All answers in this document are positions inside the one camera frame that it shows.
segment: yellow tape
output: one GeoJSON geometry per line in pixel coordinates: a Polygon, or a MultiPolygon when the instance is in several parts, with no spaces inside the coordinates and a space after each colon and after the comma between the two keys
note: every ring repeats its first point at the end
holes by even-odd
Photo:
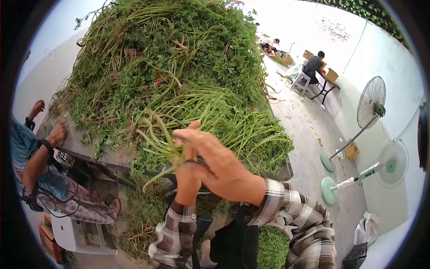
{"type": "Polygon", "coordinates": [[[317,140],[317,142],[318,142],[319,146],[320,146],[321,148],[323,148],[323,142],[321,141],[321,139],[320,139],[320,138],[318,137],[318,135],[316,134],[315,129],[313,128],[312,123],[311,123],[311,122],[310,122],[310,120],[307,118],[307,116],[306,116],[306,114],[304,113],[304,110],[303,110],[303,108],[301,107],[300,103],[299,103],[299,102],[297,102],[297,101],[295,101],[295,103],[296,103],[296,104],[298,104],[298,107],[300,107],[301,111],[303,112],[303,115],[304,115],[304,117],[306,118],[307,123],[309,124],[310,128],[312,129],[312,132],[313,132],[313,134],[315,135],[316,140],[317,140]]]}
{"type": "Polygon", "coordinates": [[[344,164],[342,163],[342,160],[341,160],[339,157],[338,157],[338,160],[339,160],[339,162],[341,163],[342,170],[344,171],[345,179],[347,179],[347,172],[345,172],[344,164]]]}

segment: electric fan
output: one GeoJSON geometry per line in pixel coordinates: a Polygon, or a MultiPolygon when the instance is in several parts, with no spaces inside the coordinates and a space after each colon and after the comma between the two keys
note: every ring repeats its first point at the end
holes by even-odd
{"type": "Polygon", "coordinates": [[[335,165],[332,159],[346,148],[349,144],[362,133],[364,130],[372,127],[379,119],[385,115],[385,83],[380,76],[372,78],[361,93],[357,106],[357,123],[361,130],[341,149],[331,154],[328,150],[322,149],[319,152],[319,158],[326,170],[333,172],[335,165]]]}
{"type": "Polygon", "coordinates": [[[354,184],[358,179],[365,179],[376,174],[378,182],[385,188],[394,188],[406,176],[409,166],[408,150],[401,139],[387,139],[379,148],[373,165],[359,176],[351,177],[340,184],[326,176],[321,181],[321,195],[324,201],[333,205],[338,200],[338,190],[354,184]]]}

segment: hand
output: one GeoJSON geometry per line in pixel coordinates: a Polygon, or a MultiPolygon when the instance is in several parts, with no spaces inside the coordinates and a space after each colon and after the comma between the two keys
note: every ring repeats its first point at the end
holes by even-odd
{"type": "Polygon", "coordinates": [[[39,114],[39,112],[43,112],[45,109],[45,102],[43,100],[37,101],[33,108],[31,109],[30,113],[28,114],[28,119],[33,121],[33,119],[39,114]]]}
{"type": "Polygon", "coordinates": [[[250,173],[213,135],[184,129],[173,131],[173,136],[190,144],[202,156],[208,167],[194,166],[193,176],[200,178],[211,192],[229,201],[261,204],[266,192],[265,180],[250,173]]]}
{"type": "Polygon", "coordinates": [[[55,148],[61,141],[66,138],[66,134],[66,126],[64,125],[64,123],[59,122],[54,126],[46,140],[51,144],[53,148],[55,148]]]}
{"type": "MultiPolygon", "coordinates": [[[[188,126],[188,129],[197,129],[200,126],[200,121],[195,121],[188,126]]],[[[176,144],[183,144],[181,139],[175,139],[176,144]]],[[[195,167],[200,166],[197,163],[197,151],[189,143],[185,143],[185,161],[175,171],[176,181],[178,183],[178,192],[175,200],[182,205],[195,206],[196,197],[199,192],[202,182],[200,178],[195,176],[195,167]]],[[[172,160],[173,165],[178,162],[178,157],[172,160]]]]}

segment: black crate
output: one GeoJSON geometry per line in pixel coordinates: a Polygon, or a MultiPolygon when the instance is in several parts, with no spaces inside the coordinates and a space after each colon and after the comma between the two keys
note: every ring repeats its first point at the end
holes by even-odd
{"type": "Polygon", "coordinates": [[[355,245],[342,260],[342,269],[358,269],[367,257],[367,242],[355,245]]]}

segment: white chair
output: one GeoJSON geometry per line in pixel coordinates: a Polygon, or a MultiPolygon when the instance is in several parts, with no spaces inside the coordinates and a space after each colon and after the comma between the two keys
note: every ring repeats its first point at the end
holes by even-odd
{"type": "MultiPolygon", "coordinates": [[[[55,215],[64,216],[59,212],[55,212],[55,215]]],[[[79,237],[79,226],[76,220],[70,217],[57,218],[51,216],[51,224],[55,241],[65,250],[87,254],[118,254],[118,250],[106,248],[100,224],[96,224],[100,247],[82,244],[79,237]]]]}
{"type": "Polygon", "coordinates": [[[297,75],[294,77],[294,81],[293,84],[291,85],[291,88],[293,89],[294,86],[297,85],[297,87],[301,88],[303,90],[302,95],[304,95],[304,93],[306,92],[307,86],[309,86],[310,83],[310,77],[308,77],[305,73],[303,73],[302,71],[298,72],[297,75]],[[304,78],[306,79],[306,83],[304,86],[302,86],[299,81],[304,78]]]}

